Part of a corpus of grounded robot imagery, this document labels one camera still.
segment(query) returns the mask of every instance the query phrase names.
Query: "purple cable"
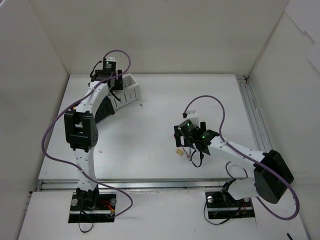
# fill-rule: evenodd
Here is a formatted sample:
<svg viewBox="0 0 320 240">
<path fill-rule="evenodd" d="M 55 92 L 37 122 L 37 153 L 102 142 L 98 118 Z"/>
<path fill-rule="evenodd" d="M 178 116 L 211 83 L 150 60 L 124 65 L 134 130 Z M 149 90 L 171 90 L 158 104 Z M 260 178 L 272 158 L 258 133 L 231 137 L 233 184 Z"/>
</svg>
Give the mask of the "purple cable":
<svg viewBox="0 0 320 240">
<path fill-rule="evenodd" d="M 56 122 L 58 121 L 59 118 L 61 118 L 61 116 L 62 116 L 63 114 L 65 114 L 69 109 L 73 108 L 74 106 L 76 106 L 77 104 L 79 104 L 81 101 L 85 100 L 85 99 L 88 98 L 90 95 L 92 95 L 92 94 L 94 93 L 95 89 L 96 89 L 97 87 L 99 87 L 101 84 L 104 84 L 104 83 L 106 83 L 107 81 L 109 81 L 109 80 L 111 80 L 111 79 L 118 78 L 118 77 L 122 76 L 123 74 L 125 74 L 125 73 L 129 70 L 129 68 L 130 68 L 130 66 L 131 66 L 131 59 L 130 59 L 129 55 L 128 55 L 126 52 L 122 51 L 122 50 L 112 50 L 112 51 L 109 51 L 109 52 L 107 52 L 107 53 L 104 55 L 103 58 L 105 58 L 107 55 L 109 55 L 109 54 L 111 54 L 111 53 L 114 53 L 114 52 L 120 52 L 120 53 L 123 53 L 124 55 L 126 55 L 126 57 L 128 58 L 128 61 L 129 61 L 128 67 L 127 67 L 122 73 L 120 73 L 120 74 L 118 74 L 118 75 L 115 75 L 115 76 L 108 77 L 108 78 L 102 80 L 101 82 L 99 82 L 99 83 L 91 90 L 91 92 L 89 92 L 87 95 L 85 95 L 83 98 L 79 99 L 78 101 L 75 101 L 74 103 L 72 103 L 71 105 L 69 105 L 67 108 L 65 108 L 62 112 L 60 112 L 60 113 L 58 114 L 58 116 L 53 120 L 53 122 L 51 123 L 51 125 L 50 125 L 50 126 L 47 128 L 47 130 L 45 131 L 45 133 L 44 133 L 44 135 L 43 135 L 43 137 L 42 137 L 42 141 L 41 141 L 41 149 L 42 149 L 42 152 L 44 153 L 44 155 L 45 155 L 47 158 L 49 158 L 49 159 L 51 159 L 51 160 L 54 160 L 54 161 L 57 161 L 57 162 L 59 162 L 59 163 L 64 163 L 64 164 L 72 165 L 72 166 L 74 166 L 75 168 L 77 168 L 88 180 L 94 182 L 95 184 L 102 185 L 102 186 L 104 186 L 104 187 L 106 187 L 106 188 L 116 190 L 116 191 L 118 191 L 118 192 L 120 192 L 120 193 L 122 193 L 122 194 L 124 194 L 125 196 L 128 197 L 128 199 L 130 200 L 130 206 L 127 207 L 126 209 L 122 210 L 122 211 L 119 212 L 118 214 L 115 214 L 115 215 L 113 216 L 113 218 L 115 218 L 115 217 L 117 217 L 117 216 L 125 213 L 126 211 L 128 211 L 128 210 L 133 206 L 134 201 L 133 201 L 133 199 L 131 198 L 131 196 L 130 196 L 128 193 L 126 193 L 125 191 L 121 190 L 120 188 L 113 187 L 113 186 L 107 185 L 107 184 L 105 184 L 105 183 L 102 183 L 102 182 L 100 182 L 100 181 L 97 181 L 97 180 L 92 179 L 90 176 L 88 176 L 88 175 L 82 170 L 82 168 L 81 168 L 80 166 L 78 166 L 77 164 L 75 164 L 75 163 L 73 163 L 73 162 L 65 161 L 65 160 L 58 159 L 58 158 L 55 158 L 55 157 L 53 157 L 53 156 L 50 156 L 50 155 L 47 153 L 47 150 L 46 150 L 46 148 L 45 148 L 45 141 L 46 141 L 46 138 L 47 138 L 47 136 L 48 136 L 48 133 L 49 133 L 50 130 L 55 126 Z"/>
<path fill-rule="evenodd" d="M 298 199 L 298 196 L 295 192 L 295 190 L 292 188 L 292 186 L 290 186 L 290 184 L 283 178 L 281 177 L 278 173 L 276 173 L 274 170 L 272 170 L 270 167 L 262 164 L 261 162 L 257 161 L 257 160 L 254 160 L 252 157 L 249 157 L 247 155 L 245 155 L 244 153 L 242 153 L 241 151 L 239 151 L 238 149 L 236 149 L 234 146 L 232 146 L 229 142 L 227 142 L 224 137 L 222 136 L 222 126 L 225 122 L 225 118 L 226 118 L 226 111 L 225 111 L 225 107 L 223 106 L 223 104 L 221 103 L 221 101 L 214 97 L 214 96 L 211 96 L 211 95 L 202 95 L 202 96 L 198 96 L 196 98 L 194 98 L 185 108 L 184 112 L 183 113 L 186 113 L 186 111 L 188 110 L 188 108 L 190 107 L 190 105 L 197 99 L 201 99 L 201 98 L 211 98 L 211 99 L 214 99 L 216 100 L 221 108 L 222 108 L 222 121 L 221 121 L 221 124 L 220 124 L 220 127 L 219 127 L 219 134 L 220 134 L 220 138 L 222 139 L 222 141 L 229 147 L 231 148 L 233 151 L 235 151 L 237 154 L 239 154 L 240 156 L 250 160 L 251 162 L 254 162 L 255 164 L 259 165 L 260 167 L 264 168 L 265 170 L 267 170 L 268 172 L 270 172 L 271 174 L 273 174 L 276 178 L 278 178 L 289 190 L 290 192 L 292 193 L 293 195 L 293 199 L 295 200 L 295 211 L 294 213 L 289 216 L 289 217 L 282 217 L 282 216 L 279 216 L 277 214 L 275 214 L 273 211 L 271 211 L 263 202 L 262 200 L 257 197 L 257 200 L 261 203 L 262 206 L 264 206 L 264 208 L 270 213 L 272 214 L 273 216 L 275 216 L 276 218 L 278 219 L 281 219 L 281 220 L 292 220 L 294 219 L 298 213 L 299 213 L 299 210 L 300 210 L 300 202 L 299 202 L 299 199 Z"/>
</svg>

